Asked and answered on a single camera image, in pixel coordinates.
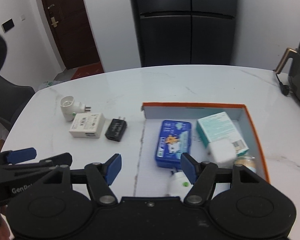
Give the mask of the person's left hand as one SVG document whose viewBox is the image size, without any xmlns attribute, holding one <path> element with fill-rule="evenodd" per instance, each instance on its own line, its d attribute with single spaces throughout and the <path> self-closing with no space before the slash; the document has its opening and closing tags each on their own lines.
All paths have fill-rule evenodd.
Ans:
<svg viewBox="0 0 300 240">
<path fill-rule="evenodd" d="M 0 210 L 0 240 L 11 239 L 11 231 L 5 220 L 6 207 L 7 207 L 6 205 L 2 206 Z"/>
</svg>

